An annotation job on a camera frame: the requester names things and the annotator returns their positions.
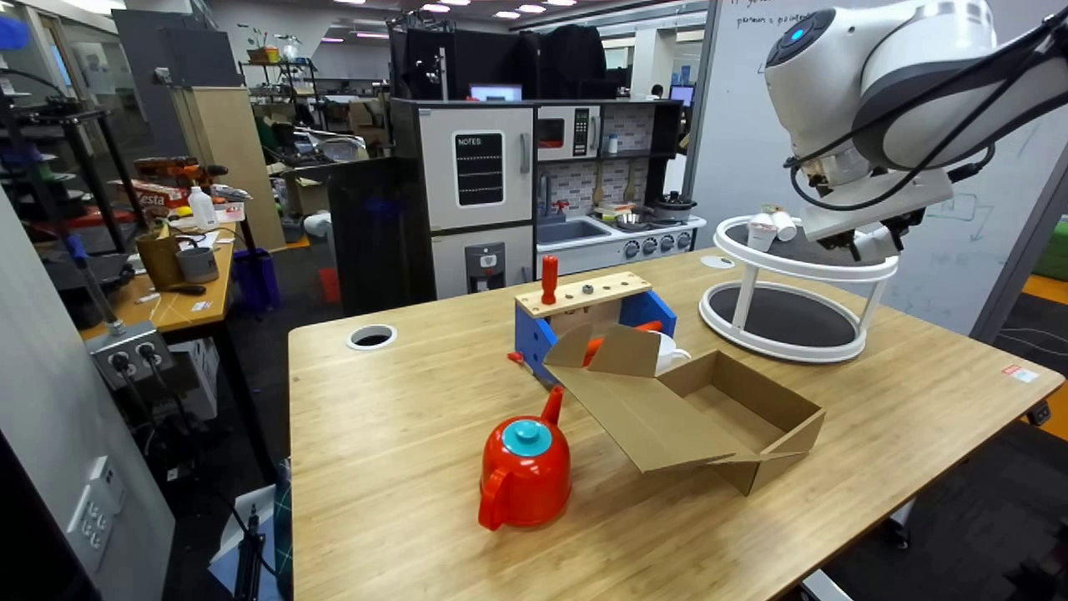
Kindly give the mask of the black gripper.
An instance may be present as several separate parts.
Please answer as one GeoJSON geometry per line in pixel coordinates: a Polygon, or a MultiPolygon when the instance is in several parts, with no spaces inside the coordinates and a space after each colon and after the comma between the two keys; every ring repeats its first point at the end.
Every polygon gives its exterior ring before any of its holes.
{"type": "Polygon", "coordinates": [[[850,249],[857,264],[881,264],[901,254],[901,241],[883,225],[864,225],[854,232],[850,249]]]}

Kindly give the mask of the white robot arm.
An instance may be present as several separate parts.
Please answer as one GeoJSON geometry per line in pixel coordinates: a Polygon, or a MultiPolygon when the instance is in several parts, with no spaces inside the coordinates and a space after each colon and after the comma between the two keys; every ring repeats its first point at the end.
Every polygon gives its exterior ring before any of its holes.
{"type": "Polygon", "coordinates": [[[1068,15],[1002,39],[986,0],[811,9],[768,50],[763,88],[805,238],[854,249],[883,228],[901,249],[1002,138],[1068,104],[1068,15]]]}

